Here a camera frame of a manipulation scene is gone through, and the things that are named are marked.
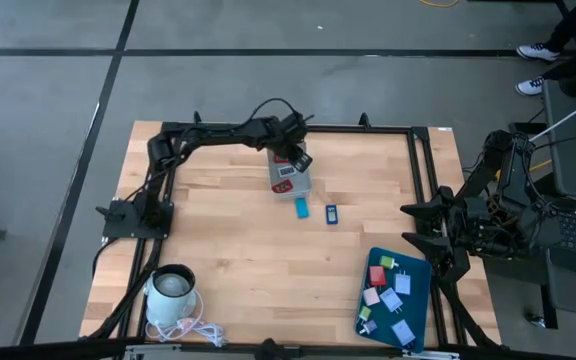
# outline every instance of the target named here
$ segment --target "white cable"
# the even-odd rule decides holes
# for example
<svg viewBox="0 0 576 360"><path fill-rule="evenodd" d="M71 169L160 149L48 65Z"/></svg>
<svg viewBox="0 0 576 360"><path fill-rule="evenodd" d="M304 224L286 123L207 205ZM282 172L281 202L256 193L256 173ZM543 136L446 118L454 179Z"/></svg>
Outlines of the white cable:
<svg viewBox="0 0 576 360"><path fill-rule="evenodd" d="M146 334L148 337L157 338L159 341L174 341L179 340L188 334L190 331L195 331L201 335L203 335L206 339L212 342L216 347L222 347L226 343L226 339L224 338L224 329L215 324L204 324L200 321L201 316L204 313L204 300L199 295L199 292L193 290L195 295L199 298L199 302L201 303L201 311L199 311L199 315L196 318L183 318L177 320L177 323L173 326L168 327L160 327L159 324L151 324L150 322L147 323L148 326L152 326L157 330L157 334L151 334L148 331L148 326L146 327Z"/></svg>
<svg viewBox="0 0 576 360"><path fill-rule="evenodd" d="M566 116L565 118L557 121L556 124L553 124L553 125L552 125L551 127L549 127L548 129L546 129L546 130L540 132L539 134L533 136L533 137L530 139L530 142L534 142L535 140L539 139L541 136L547 134L547 133L550 132L552 129L554 129L554 128L556 128L557 126L563 124L566 120L570 119L571 117L573 117L573 116L575 116L575 115L576 115L576 110L573 111L573 112L571 112L570 114L568 114L568 116Z"/></svg>

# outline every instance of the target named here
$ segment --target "white stick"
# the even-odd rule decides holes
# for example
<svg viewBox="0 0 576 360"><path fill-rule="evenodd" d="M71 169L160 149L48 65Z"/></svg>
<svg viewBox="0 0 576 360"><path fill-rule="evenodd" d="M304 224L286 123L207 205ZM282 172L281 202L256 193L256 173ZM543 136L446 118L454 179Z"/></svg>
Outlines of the white stick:
<svg viewBox="0 0 576 360"><path fill-rule="evenodd" d="M539 134L533 136L533 137L530 139L530 141L533 142L533 141L539 139L542 135L545 135L545 134L549 133L552 129L554 129L554 128L556 128L557 126L563 124L566 120L570 119L571 117L573 117L573 116L575 116L575 115L576 115L576 110L573 111L573 112L571 112L570 114L568 114L568 116L566 116L565 118L557 121L556 124L552 125L552 126L549 127L548 129L546 129L546 130L540 132Z"/></svg>

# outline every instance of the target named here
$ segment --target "wooden tabletop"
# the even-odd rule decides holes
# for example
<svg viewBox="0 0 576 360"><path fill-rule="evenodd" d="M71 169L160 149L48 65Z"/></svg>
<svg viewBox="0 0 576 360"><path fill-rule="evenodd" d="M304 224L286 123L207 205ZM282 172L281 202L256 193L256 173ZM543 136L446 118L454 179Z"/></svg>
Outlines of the wooden tabletop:
<svg viewBox="0 0 576 360"><path fill-rule="evenodd" d="M160 127L160 122L135 122L120 198L143 182L146 142ZM439 184L456 191L463 176L452 131L429 132ZM314 159L307 219L297 219L294 202L276 200L270 191L265 151L241 145L196 150L177 170L175 219L159 264L182 263L193 270L205 301L203 320L223 326L230 343L259 344L272 337L280 344L385 346L354 333L355 312L370 248L423 258L401 238L415 229L412 218L399 211L415 203L406 137L311 132L306 143ZM326 224L326 204L337 204L338 225ZM81 335L97 329L124 295L135 243L120 239L101 255ZM458 287L475 320L499 341L481 259L471 258L471 270ZM141 296L131 317L133 335L140 304ZM444 314L449 340L455 342L445 301ZM437 345L430 301L425 336L426 347ZM183 341L206 340L189 334Z"/></svg>

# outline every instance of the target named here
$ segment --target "gray floor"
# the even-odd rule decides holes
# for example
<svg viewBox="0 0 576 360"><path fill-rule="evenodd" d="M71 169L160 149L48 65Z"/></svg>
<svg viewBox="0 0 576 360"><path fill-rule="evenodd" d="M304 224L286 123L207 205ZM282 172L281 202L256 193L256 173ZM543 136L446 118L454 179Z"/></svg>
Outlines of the gray floor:
<svg viewBox="0 0 576 360"><path fill-rule="evenodd" d="M0 47L114 48L128 4L0 0ZM551 4L142 0L128 47L512 49L545 39L559 19ZM0 57L0 226L9 232L0 242L0 346L15 341L109 62ZM114 193L134 120L187 121L198 110L206 121L240 122L281 96L318 123L354 124L367 112L374 124L453 127L466 166L489 131L541 108L513 86L544 69L517 58L124 58L37 341L78 334L102 228L94 207ZM537 308L538 289L494 275L489 283L505 344L576 355L576 314L559 312L556 332L532 328L522 314Z"/></svg>

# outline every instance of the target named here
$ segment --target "teal tray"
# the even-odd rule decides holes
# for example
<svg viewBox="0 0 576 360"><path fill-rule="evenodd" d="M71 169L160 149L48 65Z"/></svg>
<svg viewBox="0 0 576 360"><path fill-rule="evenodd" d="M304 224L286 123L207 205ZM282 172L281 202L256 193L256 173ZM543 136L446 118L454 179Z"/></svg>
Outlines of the teal tray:
<svg viewBox="0 0 576 360"><path fill-rule="evenodd" d="M364 303L363 291L371 287L368 267L379 266L379 260L382 256L394 258L395 262L399 264L399 267L395 267L392 270L384 268L388 284L381 286L381 289L377 292L381 294L389 287L394 289L395 274L405 271L407 275L410 275L410 295L397 294L403 303L399 313L390 312L381 300L379 303L369 306L371 313L368 321L374 320L377 324L377 330L370 334L360 334L359 331L363 329L363 322L358 320L355 324L355 332L359 336L392 345L399 349L422 352L424 350L424 337L426 335L426 316L428 313L428 295L430 293L430 275L432 271L430 263L427 261L394 253L382 248L375 247L370 249L361 282L359 306L357 307L357 315L355 318L359 319L359 311L362 306L366 305ZM399 339L397 339L394 331L390 328L391 325L402 319L406 320L410 330L415 335L414 342L408 344L407 347L403 347L399 343Z"/></svg>

